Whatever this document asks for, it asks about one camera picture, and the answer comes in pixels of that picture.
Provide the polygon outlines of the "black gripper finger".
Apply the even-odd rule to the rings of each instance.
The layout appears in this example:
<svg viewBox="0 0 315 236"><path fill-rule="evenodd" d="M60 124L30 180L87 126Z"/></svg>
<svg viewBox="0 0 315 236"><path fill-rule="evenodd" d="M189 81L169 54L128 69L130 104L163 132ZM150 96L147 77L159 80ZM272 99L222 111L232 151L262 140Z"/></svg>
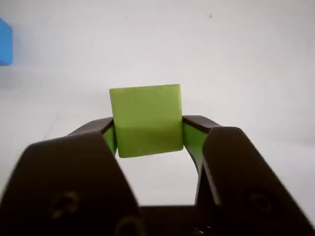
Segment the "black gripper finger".
<svg viewBox="0 0 315 236"><path fill-rule="evenodd" d="M143 236L135 196L104 139L112 118L28 146L0 203L3 236Z"/></svg>
<svg viewBox="0 0 315 236"><path fill-rule="evenodd" d="M312 236L315 230L291 194L238 127L183 116L205 135L196 162L195 205L216 236Z"/></svg>

